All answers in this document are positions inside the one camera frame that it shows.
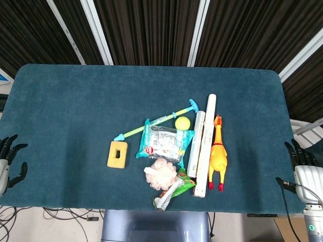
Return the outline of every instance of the label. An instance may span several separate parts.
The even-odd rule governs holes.
[[[145,149],[146,153],[148,155],[151,155],[153,153],[153,148],[151,146],[148,146],[146,149]]]

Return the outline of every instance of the packaged food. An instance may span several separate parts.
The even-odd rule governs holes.
[[[172,193],[172,198],[186,192],[196,185],[196,183],[186,175],[186,170],[184,168],[178,170],[177,177],[179,177],[184,182],[184,184],[176,188],[176,190]]]
[[[183,156],[193,136],[192,130],[155,126],[147,119],[136,157],[164,158],[183,167]]]

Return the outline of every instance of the green snack wrapper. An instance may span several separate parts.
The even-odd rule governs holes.
[[[173,194],[172,194],[172,198],[176,197],[184,192],[186,192],[187,190],[189,190],[190,188],[192,188],[193,186],[196,185],[196,183],[194,181],[191,180],[191,178],[189,178],[186,175],[186,170],[184,168],[180,168],[177,172],[177,177],[179,177],[180,179],[183,180],[184,184],[182,186],[180,186],[179,188],[177,188]]]

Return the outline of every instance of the plastic package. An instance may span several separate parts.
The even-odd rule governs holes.
[[[176,180],[176,167],[165,159],[157,159],[151,167],[144,169],[147,182],[156,190],[168,190]]]
[[[193,136],[192,130],[159,127],[147,119],[136,157],[164,158],[183,167],[183,156]]]
[[[156,209],[165,211],[171,201],[173,192],[184,184],[184,181],[176,177],[175,183],[169,188],[168,191],[163,191],[159,197],[152,198],[152,204]]]
[[[184,184],[176,188],[176,190],[172,193],[172,198],[186,192],[196,185],[196,183],[186,175],[186,170],[184,168],[178,170],[177,177],[182,179]]]

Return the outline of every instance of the yellow tennis ball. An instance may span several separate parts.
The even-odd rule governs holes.
[[[178,119],[176,119],[175,121],[175,127],[178,130],[188,130],[191,126],[191,122],[187,117],[179,117]]]

